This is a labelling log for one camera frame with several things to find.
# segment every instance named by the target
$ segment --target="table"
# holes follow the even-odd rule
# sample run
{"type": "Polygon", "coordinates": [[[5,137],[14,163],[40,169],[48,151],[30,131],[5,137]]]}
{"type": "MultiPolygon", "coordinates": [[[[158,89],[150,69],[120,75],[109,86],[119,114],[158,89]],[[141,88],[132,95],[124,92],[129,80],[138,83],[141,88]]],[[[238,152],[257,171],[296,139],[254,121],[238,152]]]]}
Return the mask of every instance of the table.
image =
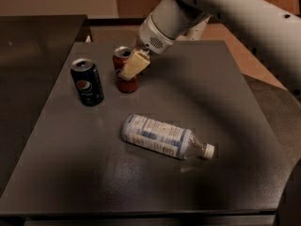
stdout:
{"type": "Polygon", "coordinates": [[[74,44],[0,200],[1,214],[272,218],[292,167],[226,44],[177,42],[153,58],[133,94],[115,86],[112,54],[120,45],[74,44]],[[105,98],[97,106],[78,100],[70,76],[78,57],[99,68],[105,98]],[[131,113],[191,128],[218,154],[179,161],[129,145],[119,130],[131,113]]]}
{"type": "Polygon", "coordinates": [[[86,15],[0,17],[0,197],[86,15]]]}

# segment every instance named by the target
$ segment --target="can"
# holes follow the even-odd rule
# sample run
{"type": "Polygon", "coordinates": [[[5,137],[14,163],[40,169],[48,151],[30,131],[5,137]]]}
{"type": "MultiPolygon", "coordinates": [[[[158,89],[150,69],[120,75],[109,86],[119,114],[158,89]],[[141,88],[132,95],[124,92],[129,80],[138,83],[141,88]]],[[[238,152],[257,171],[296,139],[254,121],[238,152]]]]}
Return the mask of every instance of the can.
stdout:
{"type": "Polygon", "coordinates": [[[94,106],[103,100],[103,89],[96,65],[78,58],[71,65],[71,76],[83,105],[94,106]]]}
{"type": "Polygon", "coordinates": [[[114,51],[113,55],[113,63],[114,63],[114,69],[116,73],[116,84],[119,89],[119,91],[123,93],[132,93],[136,91],[139,87],[139,81],[138,81],[138,75],[136,75],[131,80],[127,81],[119,77],[119,73],[122,70],[123,66],[128,61],[133,49],[126,47],[126,46],[120,46],[114,51]]]}

